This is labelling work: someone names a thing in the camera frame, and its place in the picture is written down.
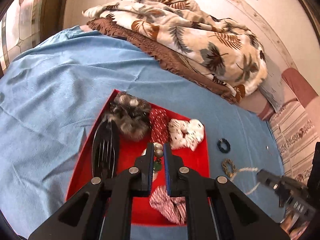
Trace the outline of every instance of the silver rivet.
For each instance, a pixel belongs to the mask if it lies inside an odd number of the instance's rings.
[[[179,169],[179,171],[180,171],[181,173],[188,173],[188,172],[189,172],[189,168],[188,168],[188,167],[181,167],[181,168]]]
[[[139,171],[139,169],[138,169],[137,167],[131,167],[131,168],[129,169],[129,172],[130,172],[131,174],[136,174],[138,171]]]
[[[228,179],[227,179],[225,176],[219,176],[219,177],[217,178],[217,181],[218,181],[219,183],[221,183],[221,184],[225,184],[225,183],[227,183]]]
[[[99,184],[101,182],[101,179],[99,177],[94,177],[93,179],[91,179],[91,183],[96,185]]]

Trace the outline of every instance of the red tray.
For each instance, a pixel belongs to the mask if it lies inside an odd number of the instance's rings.
[[[102,108],[99,117],[95,121],[90,134],[79,154],[76,166],[74,168],[71,181],[68,187],[66,201],[76,193],[83,185],[92,179],[92,168],[91,168],[91,151],[92,143],[95,131],[100,123],[102,113],[108,109],[109,103],[116,97],[118,90],[113,90],[112,94],[108,98],[104,107]],[[174,113],[167,110],[168,117],[176,118],[179,120],[189,121],[190,119],[180,114]],[[128,169],[133,166],[136,157],[140,156],[143,150],[147,147],[147,143],[150,141],[150,135],[140,142],[132,142],[124,139],[120,136],[120,153],[118,159],[117,174],[121,171]],[[209,177],[209,165],[208,165],[208,147],[206,135],[204,140],[198,145],[197,149],[192,152],[189,148],[174,150],[174,155],[178,155],[183,159],[185,166],[198,171],[202,176]],[[152,190],[160,185],[165,185],[164,176],[164,164],[160,172],[158,172],[156,180],[152,183]],[[149,204],[149,198],[133,198],[132,203],[132,219],[133,224],[142,224],[149,226],[175,226],[164,218],[158,211],[151,208]]]

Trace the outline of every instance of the blue fabric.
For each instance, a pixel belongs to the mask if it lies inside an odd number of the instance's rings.
[[[0,79],[0,209],[18,234],[28,237],[63,204],[80,145],[114,88],[199,119],[211,177],[224,174],[226,157],[238,169],[283,174],[266,122],[162,70],[129,42],[77,26],[19,55]],[[230,142],[227,155],[217,148],[219,138]],[[256,182],[251,172],[234,181],[244,192]],[[259,186],[249,197],[274,220],[282,219],[273,192]],[[187,239],[187,233],[185,227],[132,226],[132,239]]]

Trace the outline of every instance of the red patterned fabric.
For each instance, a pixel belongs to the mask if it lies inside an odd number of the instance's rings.
[[[186,200],[184,197],[167,195],[166,186],[157,187],[149,199],[150,206],[158,210],[167,220],[178,225],[184,225],[187,218]]]
[[[169,118],[164,109],[152,108],[150,112],[151,142],[164,144],[169,141]]]

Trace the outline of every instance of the striped pillow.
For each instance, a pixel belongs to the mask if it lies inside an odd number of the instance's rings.
[[[276,139],[285,176],[307,184],[312,168],[318,133],[304,107],[298,101],[284,105],[269,125]]]

